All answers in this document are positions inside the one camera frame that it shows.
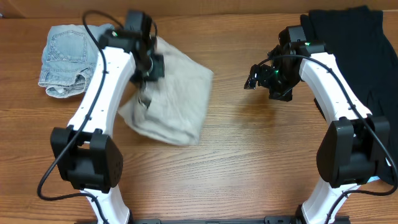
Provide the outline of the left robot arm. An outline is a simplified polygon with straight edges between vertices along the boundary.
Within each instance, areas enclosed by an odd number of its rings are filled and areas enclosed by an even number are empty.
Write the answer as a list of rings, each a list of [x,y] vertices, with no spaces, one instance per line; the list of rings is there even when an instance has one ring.
[[[45,180],[54,168],[86,197],[97,223],[133,223],[119,181],[123,156],[113,141],[113,126],[126,85],[143,87],[164,77],[163,56],[155,53],[157,26],[142,11],[130,10],[123,26],[108,29],[94,43],[99,59],[83,100],[66,128],[54,128],[50,144],[55,160],[37,187],[42,200]]]

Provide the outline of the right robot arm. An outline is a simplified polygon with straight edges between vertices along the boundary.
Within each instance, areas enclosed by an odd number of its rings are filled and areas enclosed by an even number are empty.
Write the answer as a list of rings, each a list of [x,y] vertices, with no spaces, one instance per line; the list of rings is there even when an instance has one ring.
[[[269,90],[272,100],[290,101],[292,90],[305,82],[312,90],[328,130],[317,151],[319,181],[294,216],[266,217],[266,223],[348,223],[337,212],[352,194],[397,165],[386,149],[390,126],[376,117],[353,93],[335,56],[324,42],[308,41],[301,26],[279,34],[279,44],[268,57],[251,67],[245,88]]]

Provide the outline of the beige khaki shorts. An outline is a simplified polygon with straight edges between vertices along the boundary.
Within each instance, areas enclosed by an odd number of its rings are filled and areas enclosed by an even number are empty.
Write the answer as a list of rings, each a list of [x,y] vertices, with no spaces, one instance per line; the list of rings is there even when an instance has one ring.
[[[177,146],[200,142],[214,73],[157,38],[165,77],[147,82],[118,110],[137,133]]]

